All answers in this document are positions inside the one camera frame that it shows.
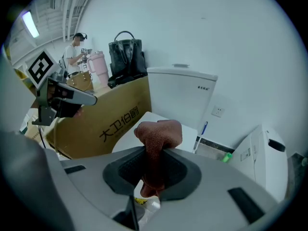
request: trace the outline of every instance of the white wall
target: white wall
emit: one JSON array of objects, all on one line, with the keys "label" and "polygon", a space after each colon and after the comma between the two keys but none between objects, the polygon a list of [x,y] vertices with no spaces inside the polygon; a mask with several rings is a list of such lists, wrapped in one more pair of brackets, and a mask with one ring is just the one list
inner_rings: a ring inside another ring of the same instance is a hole
[{"label": "white wall", "polygon": [[[78,30],[107,64],[108,43],[128,30],[142,39],[148,67],[187,63],[218,75],[205,138],[236,148],[266,122],[288,156],[307,151],[308,56],[274,0],[91,0]],[[214,105],[222,118],[210,114]]]},{"label": "white wall", "polygon": [[13,64],[14,68],[19,68],[21,65],[23,66],[23,72],[26,73],[26,61],[29,61],[31,58],[35,57],[41,50],[46,49],[51,56],[55,59],[56,62],[59,62],[60,58],[63,56],[64,49],[67,45],[69,45],[71,41],[63,42],[63,39],[57,39],[53,42],[47,43],[41,47],[38,47],[31,53],[24,56],[22,59]]}]

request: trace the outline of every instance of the white shirt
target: white shirt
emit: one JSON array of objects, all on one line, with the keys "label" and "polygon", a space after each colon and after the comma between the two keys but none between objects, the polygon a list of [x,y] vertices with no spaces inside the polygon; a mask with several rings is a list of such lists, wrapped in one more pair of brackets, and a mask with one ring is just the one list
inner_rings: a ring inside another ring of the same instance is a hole
[{"label": "white shirt", "polygon": [[76,56],[77,56],[77,51],[75,47],[72,44],[68,45],[65,48],[63,59],[69,75],[74,72],[79,72],[79,67],[77,66],[77,63],[75,63],[74,65],[68,63],[68,58],[73,58]]}]

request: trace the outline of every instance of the black cable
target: black cable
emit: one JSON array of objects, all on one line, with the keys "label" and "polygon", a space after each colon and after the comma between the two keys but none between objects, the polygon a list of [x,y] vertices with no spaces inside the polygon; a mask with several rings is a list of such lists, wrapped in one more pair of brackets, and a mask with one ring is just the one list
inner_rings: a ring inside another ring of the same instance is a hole
[{"label": "black cable", "polygon": [[43,142],[43,145],[44,145],[44,147],[46,148],[46,146],[45,146],[45,143],[44,143],[44,140],[43,140],[43,136],[42,136],[42,133],[41,133],[41,127],[40,126],[38,126],[38,131],[39,131],[39,135],[40,135],[40,139],[42,140],[42,142]]}]

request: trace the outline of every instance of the white appliance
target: white appliance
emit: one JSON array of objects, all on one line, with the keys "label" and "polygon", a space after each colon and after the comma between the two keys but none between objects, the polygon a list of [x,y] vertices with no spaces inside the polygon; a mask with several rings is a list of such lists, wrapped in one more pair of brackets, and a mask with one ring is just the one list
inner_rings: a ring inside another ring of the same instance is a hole
[{"label": "white appliance", "polygon": [[265,188],[278,202],[284,199],[288,183],[287,155],[274,129],[259,125],[232,155],[229,165]]},{"label": "white appliance", "polygon": [[[182,68],[148,68],[152,113],[144,116],[115,144],[112,152],[143,146],[134,135],[142,121],[174,119],[182,124],[183,141],[177,149],[193,152],[197,129],[212,97],[217,76]],[[134,196],[140,195],[143,182],[139,181]]]}]

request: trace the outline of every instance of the ceiling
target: ceiling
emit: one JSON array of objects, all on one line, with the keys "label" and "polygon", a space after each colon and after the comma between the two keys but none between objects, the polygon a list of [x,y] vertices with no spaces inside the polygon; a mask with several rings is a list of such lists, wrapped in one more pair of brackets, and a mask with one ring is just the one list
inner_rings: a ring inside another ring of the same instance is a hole
[{"label": "ceiling", "polygon": [[89,0],[33,0],[21,13],[31,11],[39,36],[33,38],[21,15],[16,19],[9,34],[12,64],[36,48],[55,39],[64,41],[76,33],[83,9]]}]

